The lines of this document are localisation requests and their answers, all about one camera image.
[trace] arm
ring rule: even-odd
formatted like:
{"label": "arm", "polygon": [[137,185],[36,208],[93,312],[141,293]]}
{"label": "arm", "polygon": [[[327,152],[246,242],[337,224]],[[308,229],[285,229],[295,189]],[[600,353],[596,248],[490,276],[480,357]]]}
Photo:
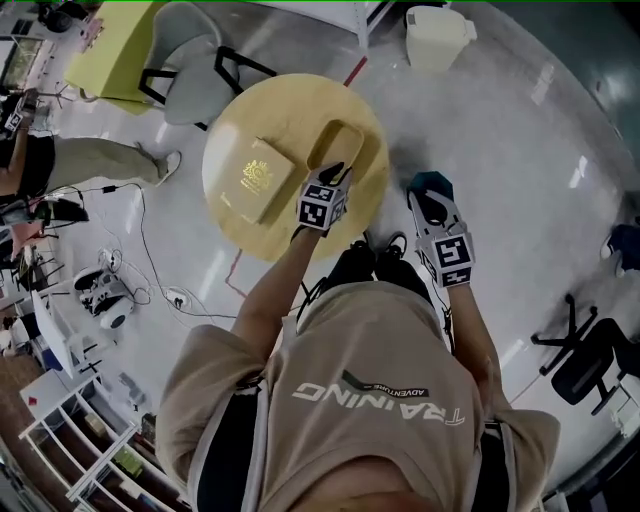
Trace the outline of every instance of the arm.
{"label": "arm", "polygon": [[490,405],[491,400],[495,400],[496,397],[501,402],[496,405],[508,405],[502,392],[498,352],[482,320],[471,287],[463,284],[448,288],[448,292],[456,359],[473,376],[485,406]]}
{"label": "arm", "polygon": [[0,195],[16,194],[20,189],[24,164],[27,158],[27,140],[30,124],[31,120],[29,118],[25,117],[22,120],[16,135],[16,145],[13,148],[9,167],[0,170]]}
{"label": "arm", "polygon": [[269,359],[322,231],[303,229],[247,295],[231,332]]}

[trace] red line on floor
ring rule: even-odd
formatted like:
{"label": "red line on floor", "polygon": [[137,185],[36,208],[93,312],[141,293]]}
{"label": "red line on floor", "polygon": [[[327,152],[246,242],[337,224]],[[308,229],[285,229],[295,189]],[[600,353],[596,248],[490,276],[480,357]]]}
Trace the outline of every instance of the red line on floor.
{"label": "red line on floor", "polygon": [[360,73],[360,71],[362,70],[362,68],[364,67],[364,65],[367,63],[367,57],[362,57],[360,59],[360,62],[358,62],[356,64],[356,67],[353,68],[353,71],[351,72],[351,74],[347,77],[347,79],[344,81],[344,86],[345,87],[349,87],[351,85],[351,82],[353,82],[353,79],[358,75],[358,73]]}
{"label": "red line on floor", "polygon": [[233,263],[231,264],[231,268],[229,269],[229,275],[227,276],[227,278],[224,280],[224,284],[226,284],[229,288],[231,288],[234,292],[236,292],[238,295],[240,295],[240,297],[246,299],[247,298],[247,294],[244,293],[242,290],[240,290],[239,288],[236,288],[235,286],[233,286],[230,282],[231,280],[231,276],[233,275],[233,273],[236,271],[236,267],[238,266],[238,262],[240,261],[240,256],[242,256],[242,249],[238,249],[238,254],[236,254],[236,257],[233,260]]}

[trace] white floor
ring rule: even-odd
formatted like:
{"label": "white floor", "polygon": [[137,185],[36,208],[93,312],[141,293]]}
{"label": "white floor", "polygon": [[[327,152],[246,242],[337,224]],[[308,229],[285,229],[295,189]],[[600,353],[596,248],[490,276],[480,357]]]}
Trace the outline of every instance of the white floor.
{"label": "white floor", "polygon": [[[608,411],[590,416],[595,393],[570,407],[548,378],[539,378],[538,367],[553,350],[533,347],[529,338],[565,329],[562,298],[569,291],[582,311],[595,302],[601,316],[615,318],[626,334],[638,328],[639,276],[616,280],[613,262],[599,260],[608,230],[627,214],[621,183],[633,164],[603,114],[555,57],[488,5],[462,8],[476,22],[479,38],[448,73],[412,70],[402,22],[389,19],[374,32],[369,61],[351,87],[386,130],[394,183],[424,170],[439,170],[452,181],[473,233],[473,289],[502,359],[507,396],[515,407],[547,410],[562,422],[553,486],[616,430]],[[361,57],[355,36],[314,20],[255,5],[205,9],[226,23],[241,53],[281,73],[317,73],[343,82]],[[50,73],[49,89],[62,75],[68,47],[59,47],[58,78]],[[182,152],[179,172],[163,186],[145,189],[149,251],[163,286],[189,291],[189,312],[234,315],[242,293],[268,264],[246,254],[238,259],[238,248],[208,218],[200,174],[206,134],[168,126],[159,111],[134,117],[103,101],[65,102],[52,119],[64,137],[140,141],[158,155]],[[102,249],[121,249],[123,279],[150,290],[151,303],[137,306],[122,327],[111,364],[131,375],[155,408],[189,327],[207,319],[172,311],[162,299],[140,236],[136,189],[86,193],[85,201],[91,221],[61,230],[61,259],[71,273],[95,264]],[[414,231],[394,185],[374,231],[397,229]],[[312,266],[308,283],[334,261]],[[136,297],[146,299],[144,292]]]}

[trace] desk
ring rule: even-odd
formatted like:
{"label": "desk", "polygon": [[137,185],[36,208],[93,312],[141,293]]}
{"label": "desk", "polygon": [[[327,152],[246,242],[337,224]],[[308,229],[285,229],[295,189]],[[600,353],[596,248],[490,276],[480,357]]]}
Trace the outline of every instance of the desk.
{"label": "desk", "polygon": [[[320,241],[314,259],[349,246],[370,224],[389,179],[389,152],[371,108],[342,84],[316,75],[282,75],[260,82],[233,100],[211,128],[202,161],[202,181],[210,216],[223,233],[256,258],[275,261],[289,246],[297,227],[296,201],[308,176],[307,156],[332,119],[359,128],[365,136],[353,164],[354,178],[347,214]],[[259,224],[250,224],[217,194],[225,154],[233,133],[241,130],[264,139],[295,164],[295,170]]]}
{"label": "desk", "polygon": [[74,57],[65,81],[131,114],[146,112],[148,98],[138,83],[151,49],[153,18],[166,3],[104,2],[95,15],[102,20],[102,32],[91,48]]}

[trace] small tray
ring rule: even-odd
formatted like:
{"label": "small tray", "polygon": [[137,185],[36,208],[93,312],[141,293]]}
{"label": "small tray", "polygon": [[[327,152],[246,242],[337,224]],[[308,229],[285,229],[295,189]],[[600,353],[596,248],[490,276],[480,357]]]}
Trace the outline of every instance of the small tray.
{"label": "small tray", "polygon": [[360,130],[338,119],[332,119],[320,132],[313,149],[307,157],[309,170],[333,162],[344,162],[345,169],[357,158],[364,135]]}

